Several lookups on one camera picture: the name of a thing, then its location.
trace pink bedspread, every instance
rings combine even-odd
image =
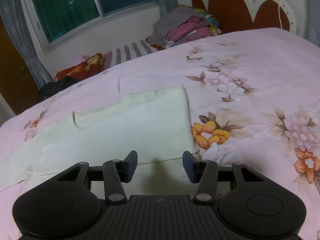
[[[7,121],[0,163],[72,111],[182,84],[199,155],[244,162],[298,195],[307,207],[300,237],[320,239],[319,77],[320,49],[280,29],[192,41],[108,69]],[[19,237],[11,208],[22,193],[24,181],[0,192],[1,240]]]

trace red pillow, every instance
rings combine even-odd
[[[76,66],[58,71],[54,81],[58,81],[65,76],[70,76],[77,80],[84,80],[100,73],[103,70],[104,58],[101,53],[97,53]]]

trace headboard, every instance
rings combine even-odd
[[[192,6],[207,10],[219,22],[222,33],[280,28],[280,18],[284,30],[296,33],[296,17],[285,0],[192,0]]]

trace orange flower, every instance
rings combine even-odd
[[[195,138],[197,145],[204,150],[209,149],[214,142],[217,144],[223,144],[229,139],[230,136],[227,131],[215,129],[216,124],[213,121],[206,122],[204,125],[194,123],[194,126],[191,127],[192,135]],[[212,136],[209,139],[206,139],[202,136],[202,133],[207,133]]]
[[[297,173],[305,174],[307,176],[309,184],[313,182],[313,171],[320,170],[320,160],[318,157],[313,156],[313,153],[305,150],[304,152],[300,150],[300,148],[295,148],[295,153],[297,158],[299,159],[294,167],[296,168]],[[307,162],[312,162],[313,167],[309,168]]]
[[[32,124],[30,125],[30,128],[34,128],[34,127],[37,127],[37,125],[39,124],[41,118],[38,117],[37,119],[35,119]]]

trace wooden cabinet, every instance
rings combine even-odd
[[[20,114],[37,103],[38,87],[0,18],[0,93]]]

